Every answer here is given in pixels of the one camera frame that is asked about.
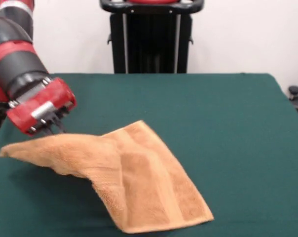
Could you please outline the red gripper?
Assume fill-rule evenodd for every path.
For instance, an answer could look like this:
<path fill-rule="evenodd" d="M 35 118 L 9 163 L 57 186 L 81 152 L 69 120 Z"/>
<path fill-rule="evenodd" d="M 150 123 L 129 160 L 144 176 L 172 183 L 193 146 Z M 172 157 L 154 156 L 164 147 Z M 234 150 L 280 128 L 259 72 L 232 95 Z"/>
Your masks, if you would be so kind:
<path fill-rule="evenodd" d="M 53 135 L 53 125 L 59 133 L 67 132 L 62 119 L 76 106 L 76 98 L 61 78 L 44 78 L 9 106 L 7 117 L 23 134 L 34 136 L 42 131 Z"/>

